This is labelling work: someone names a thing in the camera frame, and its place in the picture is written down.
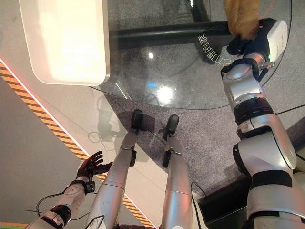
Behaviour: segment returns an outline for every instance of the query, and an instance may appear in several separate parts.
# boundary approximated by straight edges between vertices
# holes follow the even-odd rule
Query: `black cable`
[[[302,156],[300,156],[298,154],[296,154],[296,156],[305,162],[305,158],[303,158]]]
[[[279,112],[279,113],[275,113],[275,114],[276,114],[276,115],[280,115],[280,114],[283,114],[283,113],[285,113],[285,112],[288,112],[288,111],[292,111],[292,110],[294,110],[294,109],[301,108],[301,107],[303,107],[303,106],[305,106],[305,104],[300,105],[300,106],[296,106],[296,107],[294,107],[294,108],[290,108],[290,109],[288,109],[288,110],[285,110],[285,111],[282,111],[282,112]]]
[[[192,186],[193,186],[193,184],[195,184],[195,185],[204,193],[204,195],[205,195],[205,197],[206,197],[205,191],[203,191],[203,189],[198,185],[198,183],[197,183],[196,181],[193,181],[193,182],[191,183],[191,193],[192,193]],[[199,215],[198,215],[197,206],[196,206],[196,203],[195,203],[195,200],[194,200],[194,197],[193,197],[193,193],[192,193],[192,201],[193,201],[194,207],[195,207],[195,212],[196,212],[198,227],[199,227],[199,229],[202,229],[202,228],[201,228],[201,224],[200,224],[200,220],[199,220]]]
[[[48,198],[56,197],[56,196],[60,196],[60,195],[64,194],[67,188],[68,188],[68,187],[66,187],[65,190],[63,190],[61,193],[56,193],[56,194],[53,194],[53,195],[46,196],[46,197],[42,198],[40,201],[38,201],[38,203],[37,203],[37,205],[36,205],[36,213],[37,213],[38,217],[41,216],[41,215],[40,215],[40,212],[39,212],[39,205],[40,205],[44,200],[46,200],[46,199],[48,199]]]
[[[35,213],[37,213],[37,211],[34,211],[34,210],[24,210],[24,211],[29,211],[29,212],[35,212]]]
[[[24,211],[36,212],[36,213],[37,213],[37,211],[35,211],[35,210],[24,210]],[[82,215],[81,217],[78,217],[78,218],[76,218],[76,219],[71,219],[71,221],[79,220],[79,219],[85,217],[86,215],[88,215],[89,213],[90,213],[90,212],[87,212],[86,214]]]
[[[82,215],[81,217],[78,217],[78,218],[76,218],[76,219],[71,219],[71,221],[79,220],[79,219],[85,217],[86,215],[89,215],[89,213],[90,213],[90,212],[87,212],[86,214]]]
[[[85,227],[85,229],[87,229],[87,228],[93,223],[94,220],[96,220],[96,219],[98,219],[98,218],[101,218],[101,217],[103,217],[103,219],[100,221],[99,225],[96,227],[96,228],[99,228],[100,225],[102,224],[104,218],[105,218],[104,215],[94,217],[94,218],[90,221],[90,223],[88,223],[88,225]]]

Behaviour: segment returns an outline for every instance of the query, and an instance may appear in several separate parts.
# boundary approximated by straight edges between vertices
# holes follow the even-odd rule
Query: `yellow and black striped tape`
[[[2,229],[22,229],[22,228],[25,228],[26,226],[27,226],[27,224],[24,224],[24,223],[1,222]]]
[[[86,153],[76,144],[74,140],[59,126],[57,120],[46,112],[28,89],[22,85],[20,80],[13,75],[5,65],[0,62],[0,76],[2,79],[14,90],[14,92],[26,103],[26,105],[36,114],[36,116],[77,156],[80,160],[88,158]],[[96,175],[97,178],[103,182],[106,178],[105,174]],[[131,200],[124,196],[123,204],[125,207],[145,226],[148,228],[155,228],[155,226],[142,214],[139,208],[131,202]]]

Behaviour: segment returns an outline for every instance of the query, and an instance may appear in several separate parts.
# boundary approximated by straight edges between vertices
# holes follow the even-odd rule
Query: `robot leg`
[[[125,193],[128,167],[133,166],[135,162],[134,146],[141,123],[142,111],[135,110],[132,116],[132,130],[122,141],[120,151],[93,202],[87,219],[90,229],[113,229],[115,226]]]
[[[187,166],[182,156],[182,146],[173,135],[179,118],[172,115],[166,125],[167,140],[163,166],[168,167],[168,177],[163,205],[162,229],[193,228],[192,193]]]

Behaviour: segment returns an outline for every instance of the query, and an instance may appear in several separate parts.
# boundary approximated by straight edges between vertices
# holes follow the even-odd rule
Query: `round glass tabletop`
[[[96,89],[174,108],[228,105],[220,70],[238,57],[226,50],[233,37],[223,0],[111,0],[108,17],[111,75]],[[290,29],[291,1],[261,0],[263,18],[284,20]]]

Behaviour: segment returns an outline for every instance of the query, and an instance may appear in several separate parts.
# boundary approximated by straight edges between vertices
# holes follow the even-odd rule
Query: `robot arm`
[[[252,179],[244,228],[305,228],[305,193],[293,177],[295,151],[259,83],[285,49],[287,25],[265,22],[244,57],[222,69],[241,139],[233,156]]]
[[[99,151],[84,160],[78,169],[76,180],[72,181],[65,189],[64,196],[49,211],[45,212],[37,220],[29,224],[27,229],[62,229],[74,218],[79,206],[85,200],[87,193],[94,192],[95,183],[93,174],[108,172],[112,162],[101,165],[102,152]]]

